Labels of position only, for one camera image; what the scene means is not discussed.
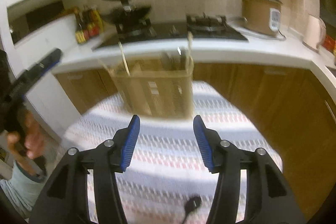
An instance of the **cabinet door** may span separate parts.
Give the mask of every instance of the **cabinet door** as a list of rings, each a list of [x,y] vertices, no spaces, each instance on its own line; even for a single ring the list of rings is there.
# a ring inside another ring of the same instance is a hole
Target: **cabinet door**
[[[109,96],[98,70],[61,73],[56,78],[81,114]]]
[[[236,64],[195,63],[194,81],[205,81],[215,88],[224,98],[230,97],[235,78]]]
[[[263,132],[300,73],[287,67],[237,65],[228,99]]]
[[[306,71],[300,89],[288,93],[266,134],[283,160],[284,175],[307,219],[336,182],[334,114],[320,92],[324,88],[321,84],[316,88],[314,82]]]
[[[118,92],[116,86],[113,83],[111,76],[106,70],[99,69],[98,73],[109,96],[112,96],[116,92]]]

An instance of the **sleeve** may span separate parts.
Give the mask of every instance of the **sleeve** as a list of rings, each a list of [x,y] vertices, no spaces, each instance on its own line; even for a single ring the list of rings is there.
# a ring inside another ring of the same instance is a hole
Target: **sleeve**
[[[0,186],[16,211],[27,219],[45,181],[46,173],[41,177],[30,176],[14,162],[12,178],[0,180]]]

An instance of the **person's hand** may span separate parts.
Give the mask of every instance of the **person's hand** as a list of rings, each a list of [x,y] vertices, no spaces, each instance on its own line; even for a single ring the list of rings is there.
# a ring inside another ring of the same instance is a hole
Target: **person's hand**
[[[31,112],[26,113],[25,125],[27,127],[25,147],[27,148],[27,157],[35,159],[42,156],[44,150],[44,136],[40,131],[40,125],[34,119]],[[7,134],[7,147],[13,155],[16,162],[26,170],[30,175],[36,175],[34,169],[30,166],[25,157],[22,157],[15,148],[15,144],[20,140],[18,132],[9,132]]]

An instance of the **white countertop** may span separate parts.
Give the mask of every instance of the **white countertop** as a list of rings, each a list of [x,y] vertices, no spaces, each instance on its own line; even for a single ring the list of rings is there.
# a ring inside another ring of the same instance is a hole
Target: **white countertop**
[[[285,41],[266,40],[245,35],[249,40],[248,43],[226,39],[195,38],[192,57],[195,62],[204,63],[249,63],[310,69],[336,103],[336,77],[325,67],[336,68],[333,58],[326,58],[327,51],[324,49],[320,54],[311,51],[288,32],[284,35],[287,37]],[[100,68],[99,59],[107,65],[121,61],[118,45],[94,50],[101,43],[102,38],[97,37],[85,45],[70,49],[52,73]],[[177,47],[187,48],[187,40],[174,38],[123,44],[126,59],[139,54],[177,52]]]

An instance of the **metal screw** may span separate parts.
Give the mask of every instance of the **metal screw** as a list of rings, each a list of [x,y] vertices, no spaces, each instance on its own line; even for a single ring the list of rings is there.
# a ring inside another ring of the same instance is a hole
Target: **metal screw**
[[[113,140],[106,140],[106,141],[104,142],[104,145],[105,145],[106,147],[111,147],[112,145],[114,145],[114,141],[113,141]]]
[[[230,142],[227,140],[223,140],[220,142],[220,145],[223,147],[229,147],[230,146]]]
[[[266,150],[263,149],[263,148],[258,148],[258,149],[257,149],[257,153],[258,153],[260,156],[263,156],[263,155],[266,154]]]
[[[74,154],[76,154],[77,153],[77,149],[76,148],[70,148],[69,150],[68,150],[68,154],[70,155],[70,156],[73,156]]]

